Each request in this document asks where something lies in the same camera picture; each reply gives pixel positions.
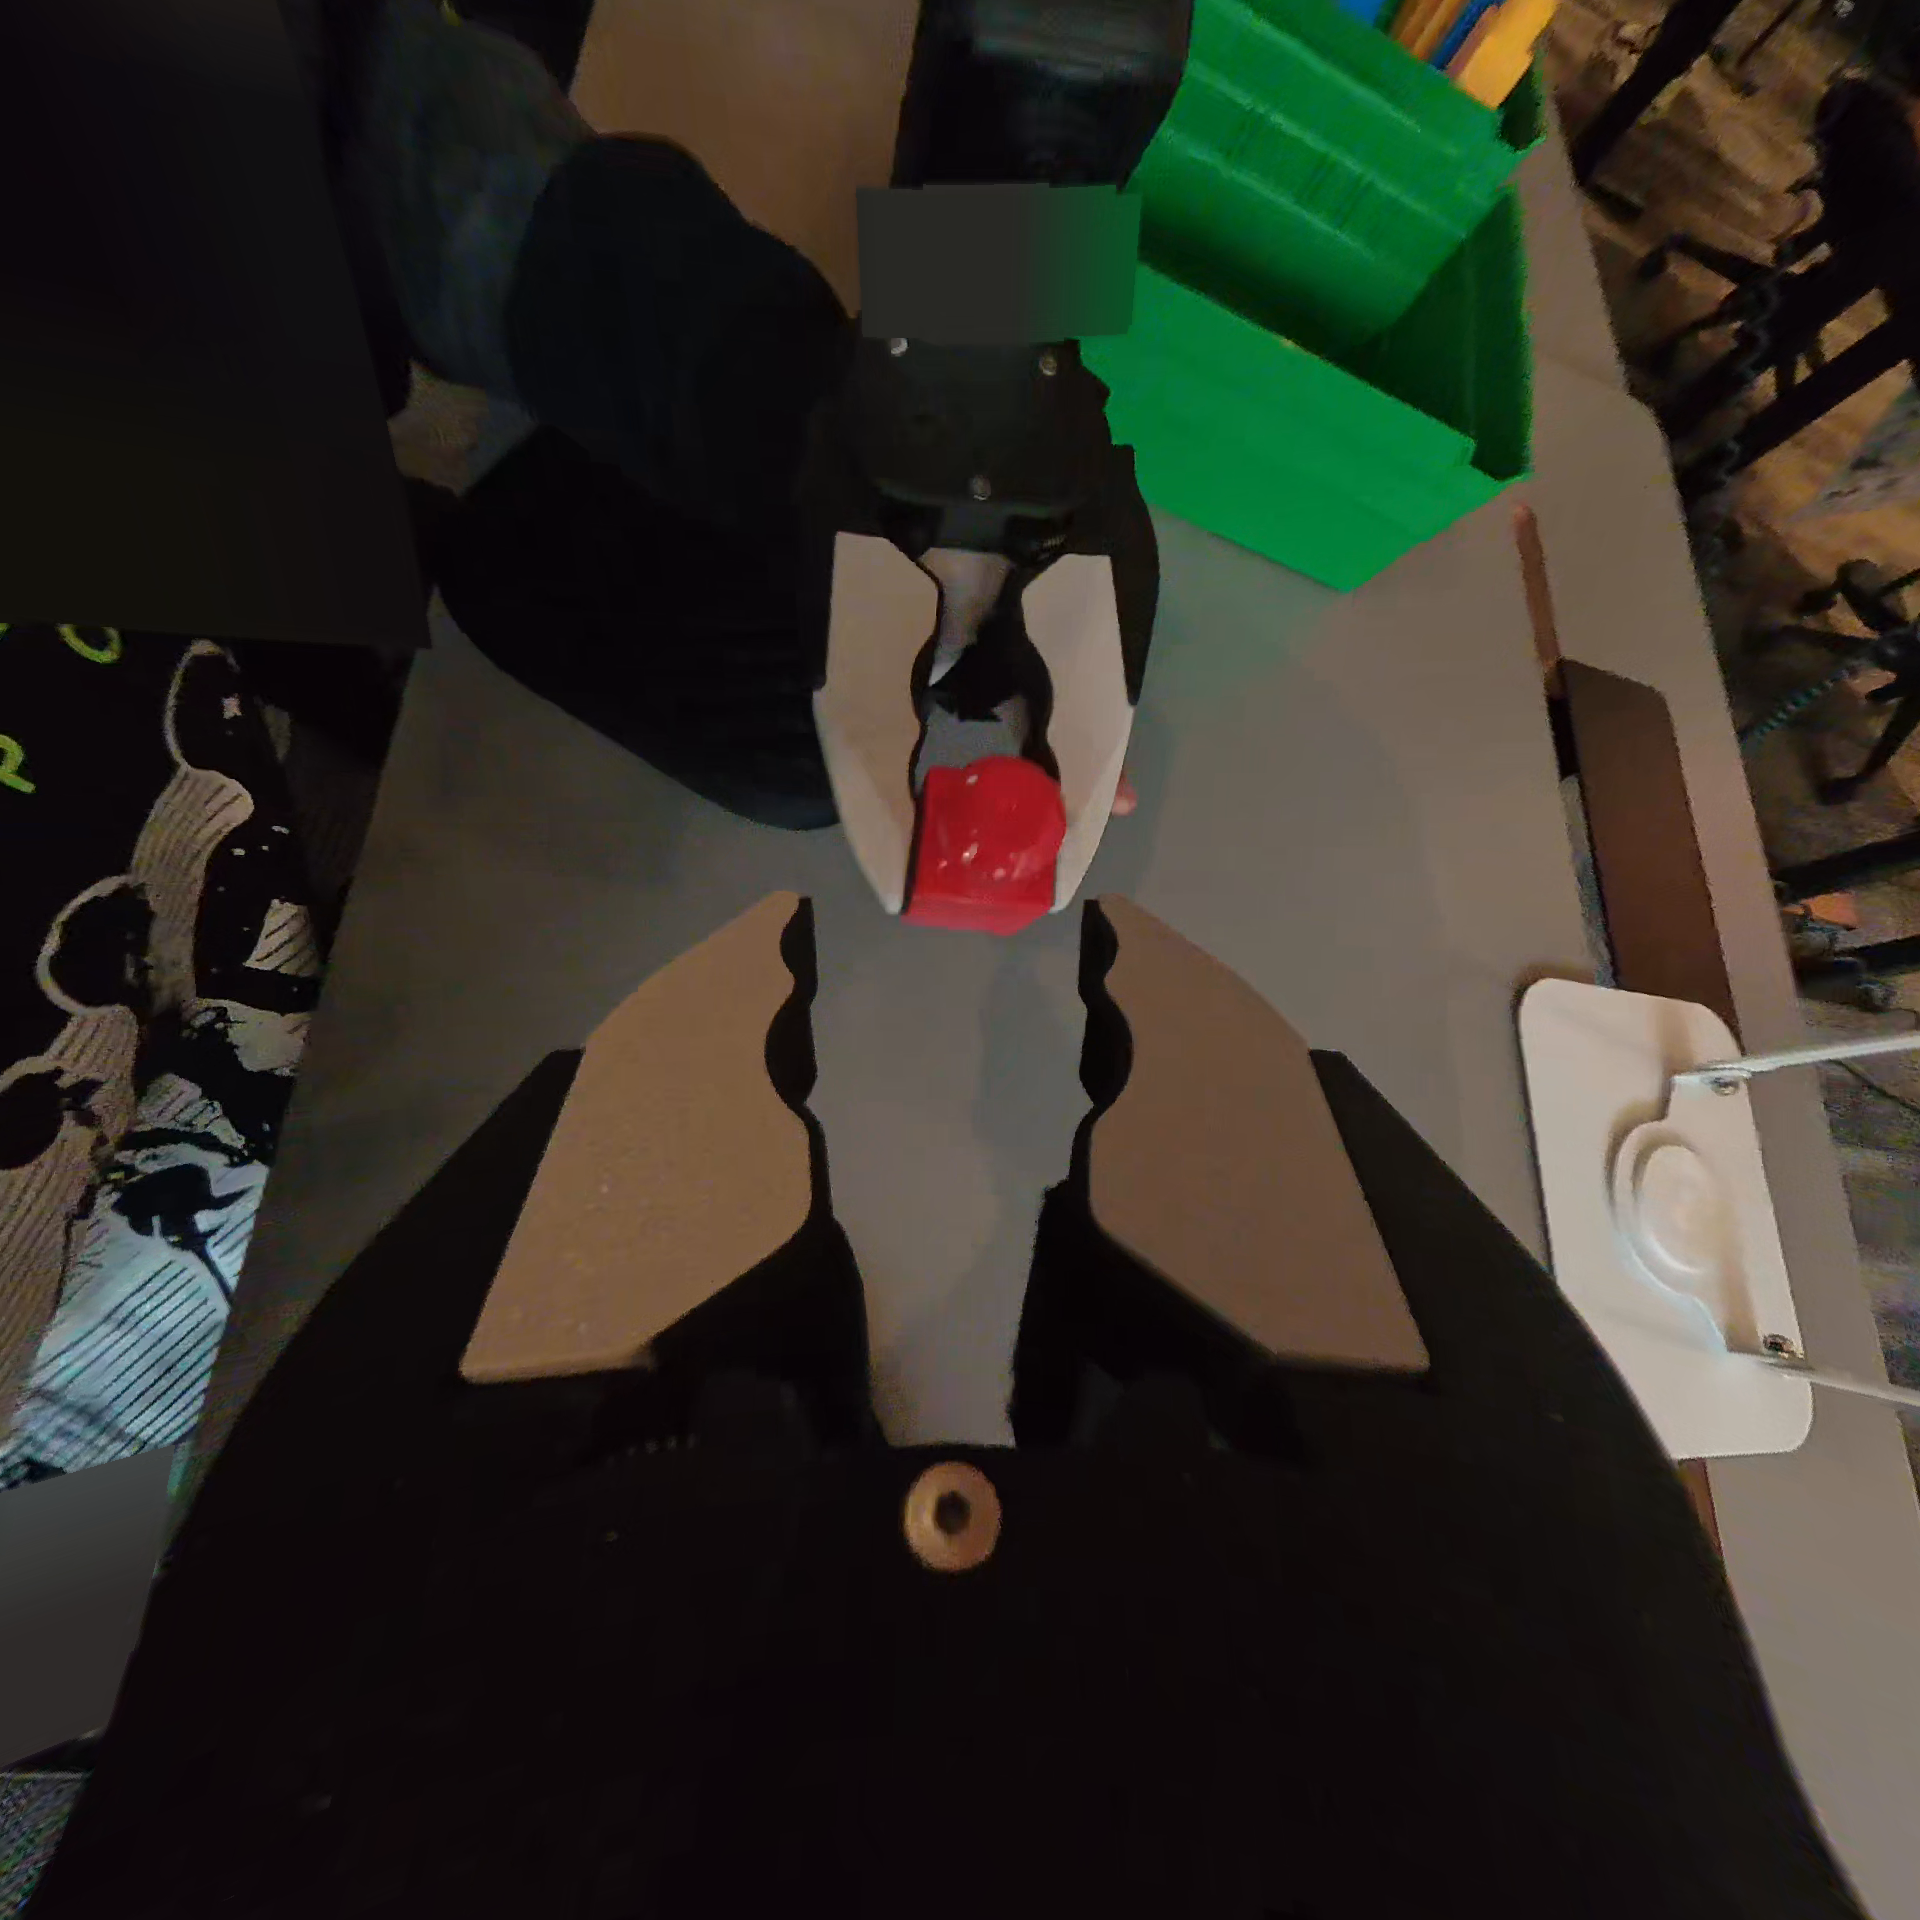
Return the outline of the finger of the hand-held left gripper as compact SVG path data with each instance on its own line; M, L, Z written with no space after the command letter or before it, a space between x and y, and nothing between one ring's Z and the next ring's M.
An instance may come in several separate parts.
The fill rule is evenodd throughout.
M887 916L904 904L918 822L922 716L913 669L938 635L939 611L936 580L896 544L871 534L835 536L812 727L838 826Z
M1036 575L1027 585L1027 642L1045 679L1027 701L1027 746L1050 765L1063 809L1048 907L1062 913L1113 817L1137 712L1110 560L1063 555Z

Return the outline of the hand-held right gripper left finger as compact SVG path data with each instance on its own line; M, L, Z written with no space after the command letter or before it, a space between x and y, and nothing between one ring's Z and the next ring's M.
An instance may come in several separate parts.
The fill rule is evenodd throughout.
M459 1371L582 1378L783 1250L819 1173L812 907L773 893L590 1032Z

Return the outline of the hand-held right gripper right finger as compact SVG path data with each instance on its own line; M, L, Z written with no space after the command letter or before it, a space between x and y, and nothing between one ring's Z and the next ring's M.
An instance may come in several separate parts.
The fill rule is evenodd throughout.
M1309 1043L1134 900L1090 900L1125 1064L1096 1093L1092 1221L1268 1359L1417 1378L1429 1349Z

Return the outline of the red single-stud mega block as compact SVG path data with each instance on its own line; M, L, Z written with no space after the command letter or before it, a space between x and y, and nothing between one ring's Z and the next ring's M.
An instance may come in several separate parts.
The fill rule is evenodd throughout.
M1015 935L1052 911L1063 837L1062 790L1024 755L936 765L918 795L901 918Z

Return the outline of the large green plastic bin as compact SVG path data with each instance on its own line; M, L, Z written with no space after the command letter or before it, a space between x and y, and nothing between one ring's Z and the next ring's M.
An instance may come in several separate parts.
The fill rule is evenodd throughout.
M1311 350L1140 269L1129 333L1083 359L1149 507L1356 590L1532 469L1519 191L1359 347Z

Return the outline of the row of coloured flat blocks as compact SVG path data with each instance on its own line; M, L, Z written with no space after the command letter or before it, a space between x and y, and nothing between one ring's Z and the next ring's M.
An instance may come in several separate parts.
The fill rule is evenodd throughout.
M1485 108L1502 108L1532 73L1560 2L1338 2L1337 9L1442 73Z

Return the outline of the black office chair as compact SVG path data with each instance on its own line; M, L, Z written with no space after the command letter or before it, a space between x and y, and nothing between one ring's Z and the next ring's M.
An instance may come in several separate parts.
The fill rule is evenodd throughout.
M1740 746L1755 755L1776 738L1830 736L1808 761L1811 798L1827 811L1888 794L1916 748L1916 582L1912 567L1847 560L1785 611L1744 625L1744 662L1799 665L1801 678L1776 684L1740 723Z

